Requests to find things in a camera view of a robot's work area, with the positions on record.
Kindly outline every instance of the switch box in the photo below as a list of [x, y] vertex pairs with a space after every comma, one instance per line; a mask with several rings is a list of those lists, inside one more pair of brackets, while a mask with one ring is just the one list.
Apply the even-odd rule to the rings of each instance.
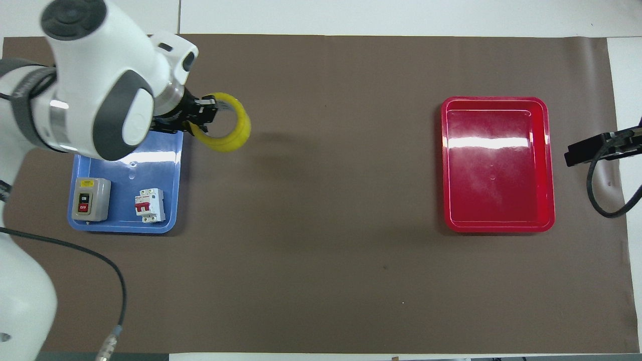
[[104, 178], [77, 178], [71, 218], [99, 222], [107, 219], [112, 183]]
[[143, 223], [163, 222], [165, 220], [161, 189], [148, 188], [141, 190], [135, 198], [134, 207], [136, 215], [143, 218]]

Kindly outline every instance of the red tray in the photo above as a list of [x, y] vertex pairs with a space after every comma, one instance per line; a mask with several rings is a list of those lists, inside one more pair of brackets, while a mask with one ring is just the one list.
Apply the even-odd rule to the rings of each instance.
[[444, 214], [457, 232], [544, 232], [555, 222], [548, 111], [537, 98], [442, 105]]

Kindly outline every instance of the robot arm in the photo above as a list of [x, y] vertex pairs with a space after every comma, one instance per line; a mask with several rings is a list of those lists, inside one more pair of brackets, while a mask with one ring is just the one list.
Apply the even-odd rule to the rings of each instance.
[[[136, 149], [150, 129], [188, 131], [221, 151], [247, 140], [249, 119], [234, 98], [220, 102], [237, 112], [234, 139], [203, 133], [218, 104], [184, 87], [198, 56], [187, 40], [147, 37], [109, 0], [53, 1], [41, 26], [56, 67], [0, 59], [0, 226], [11, 185], [33, 148], [113, 161]], [[0, 360], [35, 359], [55, 309], [47, 274], [0, 233]], [[106, 345], [110, 354], [113, 344]]]

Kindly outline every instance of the brown mat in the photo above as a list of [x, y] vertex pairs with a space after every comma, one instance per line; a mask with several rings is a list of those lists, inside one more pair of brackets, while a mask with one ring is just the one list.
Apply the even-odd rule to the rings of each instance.
[[[130, 304], [119, 351], [638, 351], [625, 219], [587, 201], [566, 145], [616, 129], [605, 39], [189, 35], [193, 94], [252, 118], [243, 149], [186, 142], [168, 236], [89, 234], [66, 220], [72, 156], [34, 151], [9, 227], [103, 252]], [[42, 39], [4, 55], [52, 61]], [[462, 236], [442, 220], [438, 108], [450, 96], [537, 96], [550, 111], [557, 222]], [[622, 202], [618, 165], [598, 183]], [[117, 319], [112, 271], [19, 240], [59, 306], [45, 350], [95, 351]]]

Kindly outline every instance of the yellow tape roll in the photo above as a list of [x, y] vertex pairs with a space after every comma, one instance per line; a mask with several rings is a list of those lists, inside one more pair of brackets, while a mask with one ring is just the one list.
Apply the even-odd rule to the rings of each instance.
[[214, 92], [209, 95], [214, 96], [214, 99], [218, 104], [219, 111], [231, 110], [236, 113], [236, 127], [230, 134], [227, 134], [225, 137], [218, 138], [208, 136], [203, 133], [201, 128], [190, 123], [189, 128], [191, 128], [192, 133], [201, 143], [217, 152], [231, 152], [241, 148], [250, 137], [250, 131], [252, 130], [250, 117], [245, 112], [245, 108], [243, 108], [240, 101], [227, 93]]

